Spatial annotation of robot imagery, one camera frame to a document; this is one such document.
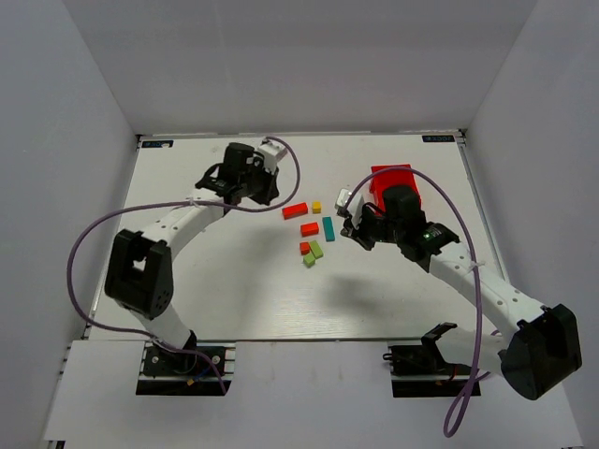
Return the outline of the teal long block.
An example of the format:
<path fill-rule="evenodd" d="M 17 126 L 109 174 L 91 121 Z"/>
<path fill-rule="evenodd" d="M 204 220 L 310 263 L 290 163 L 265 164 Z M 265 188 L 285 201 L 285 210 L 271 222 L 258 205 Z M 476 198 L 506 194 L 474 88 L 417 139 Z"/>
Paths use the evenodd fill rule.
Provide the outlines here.
<path fill-rule="evenodd" d="M 326 242 L 332 242 L 335 240 L 335 230 L 332 218 L 330 216 L 324 216 L 322 218 L 322 225 L 325 235 Z"/>

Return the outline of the red long block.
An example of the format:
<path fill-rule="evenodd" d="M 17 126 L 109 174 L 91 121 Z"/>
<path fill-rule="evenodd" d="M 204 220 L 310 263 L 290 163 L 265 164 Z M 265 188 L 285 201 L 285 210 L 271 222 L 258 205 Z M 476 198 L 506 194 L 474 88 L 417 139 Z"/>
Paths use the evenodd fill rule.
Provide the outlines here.
<path fill-rule="evenodd" d="M 297 218 L 308 213 L 308 205 L 305 202 L 294 204 L 282 208 L 282 214 L 285 220 Z"/>

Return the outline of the red plastic tray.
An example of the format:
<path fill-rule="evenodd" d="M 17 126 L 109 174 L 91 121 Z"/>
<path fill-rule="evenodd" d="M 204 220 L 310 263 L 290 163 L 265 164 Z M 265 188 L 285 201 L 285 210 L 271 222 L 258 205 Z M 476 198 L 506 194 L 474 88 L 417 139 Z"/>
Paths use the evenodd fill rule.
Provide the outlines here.
<path fill-rule="evenodd" d="M 407 185 L 419 196 L 416 180 L 411 171 L 392 170 L 385 172 L 382 175 L 374 176 L 370 180 L 369 192 L 373 197 L 374 205 L 380 210 L 385 210 L 383 192 L 396 185 Z"/>

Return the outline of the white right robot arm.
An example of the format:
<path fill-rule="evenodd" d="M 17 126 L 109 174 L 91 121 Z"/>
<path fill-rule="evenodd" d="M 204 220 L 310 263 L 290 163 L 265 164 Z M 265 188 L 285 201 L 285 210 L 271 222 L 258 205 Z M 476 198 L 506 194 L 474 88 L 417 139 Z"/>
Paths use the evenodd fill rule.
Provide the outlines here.
<path fill-rule="evenodd" d="M 548 307 L 495 272 L 473 262 L 467 245 L 443 224 L 427 220 L 408 185 L 392 186 L 378 208 L 342 189 L 335 209 L 342 235 L 370 251 L 377 243 L 397 246 L 402 255 L 452 287 L 496 329 L 478 338 L 453 323 L 426 333 L 421 344 L 439 368 L 464 364 L 478 354 L 478 366 L 503 377 L 522 397 L 536 400 L 582 366 L 577 318 L 559 304 Z"/>

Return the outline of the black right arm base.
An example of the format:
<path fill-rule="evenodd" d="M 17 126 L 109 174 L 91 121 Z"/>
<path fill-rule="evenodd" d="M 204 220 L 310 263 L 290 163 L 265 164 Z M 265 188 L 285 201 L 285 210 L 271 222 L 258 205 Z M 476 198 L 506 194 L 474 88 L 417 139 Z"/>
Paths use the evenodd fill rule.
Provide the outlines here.
<path fill-rule="evenodd" d="M 448 363 L 437 341 L 458 326 L 442 323 L 419 342 L 389 344 L 382 355 L 388 364 L 394 398 L 454 398 L 466 385 L 471 368 Z"/>

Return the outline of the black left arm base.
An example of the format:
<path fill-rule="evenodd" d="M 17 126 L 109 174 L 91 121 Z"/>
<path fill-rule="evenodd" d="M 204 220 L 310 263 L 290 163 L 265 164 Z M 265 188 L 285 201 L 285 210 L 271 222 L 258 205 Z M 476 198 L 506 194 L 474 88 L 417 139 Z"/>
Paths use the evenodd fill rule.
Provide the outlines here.
<path fill-rule="evenodd" d="M 137 396 L 223 397 L 230 387 L 235 368 L 233 343 L 199 345 L 221 375 L 225 389 L 210 363 L 197 355 L 172 354 L 146 343 L 139 367 Z"/>

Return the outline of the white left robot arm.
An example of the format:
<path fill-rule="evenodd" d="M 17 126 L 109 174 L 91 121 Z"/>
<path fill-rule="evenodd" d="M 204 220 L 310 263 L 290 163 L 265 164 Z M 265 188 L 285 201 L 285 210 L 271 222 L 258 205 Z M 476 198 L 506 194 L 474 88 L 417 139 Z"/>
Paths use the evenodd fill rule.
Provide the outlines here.
<path fill-rule="evenodd" d="M 270 139 L 256 148 L 228 144 L 223 161 L 206 170 L 184 205 L 138 231 L 123 229 L 116 235 L 105 295 L 134 315 L 154 338 L 178 350 L 192 349 L 196 337 L 171 305 L 173 261 L 243 199 L 268 206 L 277 198 L 278 164 L 286 154 L 283 144 Z"/>

